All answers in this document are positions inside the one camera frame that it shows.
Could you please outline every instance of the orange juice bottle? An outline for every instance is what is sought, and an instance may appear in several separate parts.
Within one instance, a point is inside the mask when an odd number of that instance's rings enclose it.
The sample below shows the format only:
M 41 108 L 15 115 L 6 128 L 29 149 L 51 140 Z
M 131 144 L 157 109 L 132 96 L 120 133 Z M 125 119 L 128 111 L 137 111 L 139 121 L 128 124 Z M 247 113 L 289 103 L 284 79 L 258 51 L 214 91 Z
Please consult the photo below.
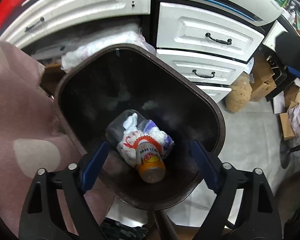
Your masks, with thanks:
M 134 143 L 138 161 L 137 170 L 147 183 L 161 181 L 166 174 L 166 167 L 160 153 L 162 146 L 150 136 L 142 136 Z

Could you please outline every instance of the floor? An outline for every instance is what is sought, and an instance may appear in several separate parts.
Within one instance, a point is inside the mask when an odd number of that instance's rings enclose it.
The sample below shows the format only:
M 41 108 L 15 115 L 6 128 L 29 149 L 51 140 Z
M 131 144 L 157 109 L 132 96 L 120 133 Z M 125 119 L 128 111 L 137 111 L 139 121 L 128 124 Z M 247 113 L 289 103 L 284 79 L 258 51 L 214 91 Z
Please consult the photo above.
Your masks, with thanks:
M 273 114 L 272 103 L 265 98 L 248 104 L 237 113 L 227 110 L 223 102 L 218 103 L 226 123 L 226 140 L 219 155 L 222 162 L 229 162 L 235 168 L 252 171 L 261 168 L 273 192 L 277 190 L 283 178 L 296 169 L 295 158 L 291 159 L 287 169 L 280 163 L 279 146 L 282 138 L 278 115 Z M 242 191 L 238 190 L 229 220 L 234 223 L 241 201 Z M 199 227 L 203 223 L 215 199 L 204 181 L 178 205 L 167 209 L 170 219 L 177 225 Z M 108 217 L 128 226 L 141 226 L 147 223 L 146 212 L 136 210 L 116 200 Z

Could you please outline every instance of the black drawer handle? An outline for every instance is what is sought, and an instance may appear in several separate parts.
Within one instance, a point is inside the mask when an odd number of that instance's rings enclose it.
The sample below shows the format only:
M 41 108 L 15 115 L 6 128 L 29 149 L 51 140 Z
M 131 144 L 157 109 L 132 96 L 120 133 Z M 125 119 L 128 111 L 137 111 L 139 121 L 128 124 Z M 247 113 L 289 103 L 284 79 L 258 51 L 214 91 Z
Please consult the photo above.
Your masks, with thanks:
M 214 75 L 215 75 L 215 72 L 213 71 L 213 72 L 211 72 L 211 75 L 212 76 L 207 76 L 207 75 L 198 75 L 197 74 L 197 70 L 196 69 L 194 69 L 193 71 L 192 71 L 196 76 L 198 76 L 198 77 L 203 77 L 203 78 L 214 78 Z
M 36 25 L 38 25 L 38 24 L 41 23 L 41 22 L 44 22 L 44 18 L 43 18 L 43 17 L 40 17 L 40 20 L 37 21 L 35 24 L 31 25 L 30 27 L 26 27 L 25 32 L 31 30 L 33 27 L 35 27 Z
M 228 41 L 214 39 L 214 38 L 211 37 L 210 33 L 206 33 L 206 37 L 208 37 L 209 39 L 211 39 L 211 40 L 213 40 L 217 43 L 221 43 L 221 44 L 224 44 L 224 45 L 231 45 L 231 42 L 232 42 L 231 39 L 228 39 Z

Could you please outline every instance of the pink fabric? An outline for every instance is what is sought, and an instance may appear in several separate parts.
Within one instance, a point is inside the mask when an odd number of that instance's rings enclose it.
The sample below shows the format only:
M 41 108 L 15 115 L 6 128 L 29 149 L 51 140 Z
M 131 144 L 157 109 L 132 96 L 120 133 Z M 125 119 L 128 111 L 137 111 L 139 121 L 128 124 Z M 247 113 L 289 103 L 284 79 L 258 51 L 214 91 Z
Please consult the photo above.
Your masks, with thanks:
M 43 71 L 44 67 L 24 52 L 0 42 L 0 216 L 15 235 L 33 171 L 41 165 L 48 171 L 52 171 L 49 167 L 61 170 L 81 158 L 68 136 L 58 132 L 52 100 L 37 90 Z M 51 163 L 47 149 L 52 149 Z M 86 194 L 98 223 L 113 198 L 100 180 Z M 60 205 L 66 206 L 64 200 Z M 66 209 L 63 214 L 67 228 L 75 232 Z

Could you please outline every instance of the silver bolt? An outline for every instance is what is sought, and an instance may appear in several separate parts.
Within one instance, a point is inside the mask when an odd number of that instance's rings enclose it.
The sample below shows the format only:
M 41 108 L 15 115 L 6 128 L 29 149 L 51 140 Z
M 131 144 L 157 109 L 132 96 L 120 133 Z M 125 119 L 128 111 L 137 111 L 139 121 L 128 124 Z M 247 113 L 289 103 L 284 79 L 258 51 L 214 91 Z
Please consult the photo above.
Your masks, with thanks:
M 44 168 L 38 169 L 37 173 L 38 175 L 42 175 L 46 172 L 46 170 Z
M 226 170 L 229 170 L 232 168 L 230 163 L 223 163 L 222 167 L 224 167 Z
M 74 170 L 74 169 L 76 169 L 78 167 L 78 165 L 76 164 L 76 163 L 70 163 L 69 165 L 68 165 L 68 169 L 69 170 Z
M 254 170 L 254 172 L 256 173 L 256 174 L 262 174 L 263 172 L 262 172 L 262 169 L 259 169 L 259 168 L 256 168 L 255 170 Z

